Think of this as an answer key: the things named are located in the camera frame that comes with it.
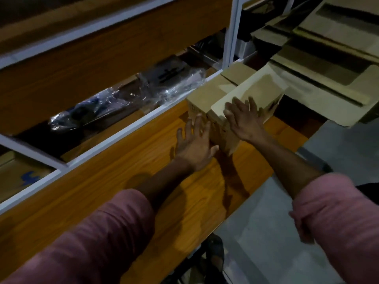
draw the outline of hand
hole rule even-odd
[[[258,116],[257,105],[252,97],[245,104],[237,98],[233,98],[232,102],[225,104],[224,114],[230,128],[241,140],[254,145],[271,138],[263,128],[263,119]]]
[[[193,171],[202,170],[211,161],[219,146],[209,148],[209,131],[211,123],[207,122],[201,134],[201,114],[195,119],[194,133],[192,134],[192,120],[188,119],[185,127],[186,136],[183,139],[182,129],[177,131],[178,148],[175,158],[189,163]]]

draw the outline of gray floor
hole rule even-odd
[[[299,154],[316,166],[328,163],[356,185],[379,182],[379,119],[351,129],[328,121]],[[273,176],[215,233],[251,284],[343,283],[319,246],[299,241],[290,210]]]

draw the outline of pink sleeve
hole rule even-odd
[[[300,238],[313,238],[347,283],[379,281],[379,206],[347,177],[323,175],[292,203]]]
[[[3,283],[119,283],[152,238],[154,218],[141,192],[121,191]]]

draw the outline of right hand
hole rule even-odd
[[[253,98],[249,97],[245,103],[233,98],[232,103],[225,104],[224,114],[230,128],[241,140],[254,145],[271,138],[263,128],[263,119],[258,116]]]

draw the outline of finger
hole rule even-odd
[[[178,140],[178,143],[182,143],[184,141],[181,128],[178,128],[178,130],[176,131],[176,139]]]
[[[214,147],[211,147],[211,149],[210,149],[210,157],[211,158],[215,156],[215,154],[219,150],[219,148],[220,147],[218,145],[215,145]]]
[[[224,109],[224,115],[226,119],[228,120],[231,128],[237,126],[234,114],[230,110]]]
[[[193,133],[195,136],[200,136],[201,129],[201,114],[198,114],[195,119],[195,126],[193,127]]]
[[[240,101],[238,98],[233,98],[233,103],[238,107],[238,109],[242,112],[245,112],[249,110],[249,107],[246,106],[242,101]]]
[[[250,104],[251,112],[256,112],[258,110],[257,104],[255,103],[254,99],[251,96],[249,96],[249,104]]]
[[[186,139],[192,135],[192,119],[188,119],[185,127]]]
[[[207,141],[209,140],[209,131],[211,130],[211,122],[207,121],[204,132],[203,132],[203,138],[206,139]]]
[[[235,119],[237,119],[237,117],[241,114],[240,109],[235,104],[226,103],[225,109],[232,112]]]

